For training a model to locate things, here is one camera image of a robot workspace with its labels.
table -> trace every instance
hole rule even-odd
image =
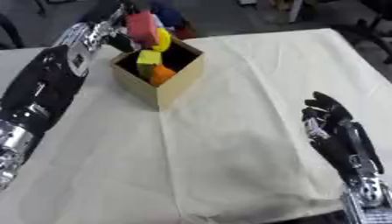
[[[2,223],[259,223],[340,209],[341,181],[309,146],[303,100],[339,99],[392,183],[392,87],[335,31],[187,40],[204,77],[157,113],[118,87],[104,47],[84,88],[11,188]],[[39,49],[0,52],[0,89]]]

yellow block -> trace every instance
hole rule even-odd
[[[139,54],[139,58],[137,58],[137,64],[161,65],[162,53],[151,50],[142,50]]]
[[[165,52],[172,44],[172,35],[165,28],[157,28],[159,44],[154,45],[152,49],[157,52]]]

chair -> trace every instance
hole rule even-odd
[[[332,25],[332,28],[345,37],[354,34],[356,38],[350,41],[354,46],[362,40],[375,43],[388,55],[384,63],[392,64],[392,45],[384,39],[392,37],[392,31],[383,32],[377,30],[382,20],[392,21],[392,1],[360,0],[360,2],[376,12],[373,21],[369,23],[364,19],[360,19],[355,25],[338,24]]]
[[[19,36],[19,32],[15,25],[3,14],[0,14],[0,27],[10,36],[12,43],[16,48],[23,48],[25,44]],[[0,49],[11,49],[9,45],[0,42]]]

robotic arm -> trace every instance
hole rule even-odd
[[[311,146],[344,180],[341,201],[350,224],[392,223],[392,193],[366,131],[333,98],[314,93],[305,101],[303,121]]]
[[[6,89],[0,101],[0,192],[70,106],[101,46],[109,43],[132,51],[133,42],[119,32],[129,6],[113,2],[111,9],[97,5],[37,55]]]

floor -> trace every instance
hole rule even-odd
[[[146,0],[135,0],[142,7]],[[288,24],[288,15],[270,8],[269,0],[259,0],[258,8],[240,7],[236,0],[161,0],[173,4],[192,22],[200,37],[240,33],[281,32],[326,27],[329,24],[352,24],[359,17],[371,18],[374,14],[356,0],[322,4],[312,21]],[[37,14],[33,0],[0,0],[0,13],[7,15],[19,29],[28,47],[50,46],[56,38],[88,11],[97,0],[80,0],[78,3],[47,5],[47,16]],[[0,42],[10,42],[0,31]],[[385,66],[385,55],[374,45],[363,44],[359,52],[392,81],[392,66]],[[320,219],[289,223],[331,223]]]

